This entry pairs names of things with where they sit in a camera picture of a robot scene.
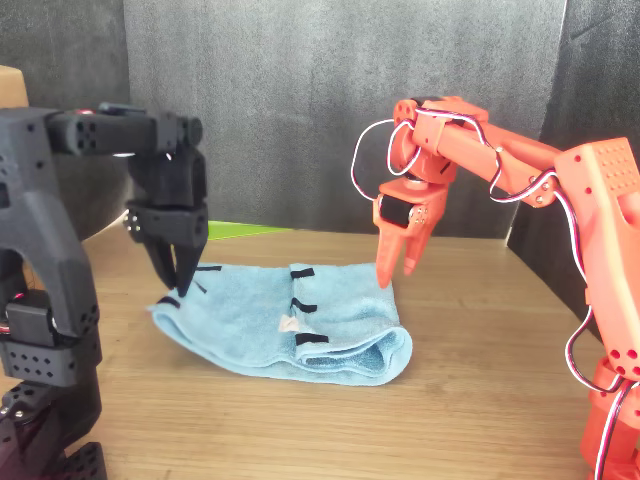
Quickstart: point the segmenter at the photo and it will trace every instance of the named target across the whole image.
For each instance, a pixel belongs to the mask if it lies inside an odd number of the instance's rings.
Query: gray curtain
[[[129,102],[122,0],[0,0],[0,64],[22,70],[32,106]],[[122,212],[124,162],[57,157],[63,201],[81,238]]]
[[[460,95],[537,137],[564,4],[554,0],[125,0],[131,95],[204,122],[212,218],[371,232],[356,139],[394,103]],[[389,127],[362,145],[371,194]],[[504,238],[513,207],[460,172],[443,235]]]

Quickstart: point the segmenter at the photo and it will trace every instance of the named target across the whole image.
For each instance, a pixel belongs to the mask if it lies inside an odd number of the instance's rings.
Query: dark wall
[[[135,103],[199,115],[210,215],[373,231],[351,186],[356,139],[416,95],[461,95],[493,122],[540,132],[563,2],[125,1]],[[390,127],[365,139],[358,175],[388,179]],[[504,238],[513,207],[461,172],[438,233]]]
[[[0,0],[0,65],[22,70],[32,106],[129,101],[122,0]],[[56,159],[63,200],[85,238],[122,212],[122,161]]]
[[[621,136],[640,158],[640,3],[570,0],[541,140],[567,149]],[[584,283],[560,205],[522,205],[509,247],[576,313],[584,313]]]

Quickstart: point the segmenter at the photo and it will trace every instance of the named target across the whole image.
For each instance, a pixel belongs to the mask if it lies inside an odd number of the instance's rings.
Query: wooden table
[[[210,242],[203,261],[359,263],[376,245],[292,231]],[[102,442],[110,480],[586,477],[587,391],[563,357],[577,320],[503,241],[434,238],[413,276],[397,271],[414,353],[382,387],[221,370],[152,324],[144,307],[166,289],[122,228],[86,248],[104,353],[104,410],[86,440]],[[585,335],[577,349],[591,374],[601,346]]]

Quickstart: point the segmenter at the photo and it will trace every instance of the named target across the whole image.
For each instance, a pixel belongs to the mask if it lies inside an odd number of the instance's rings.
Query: folded towel
[[[184,298],[173,290],[150,310],[176,342],[243,375],[381,385],[411,357],[373,264],[200,264]]]

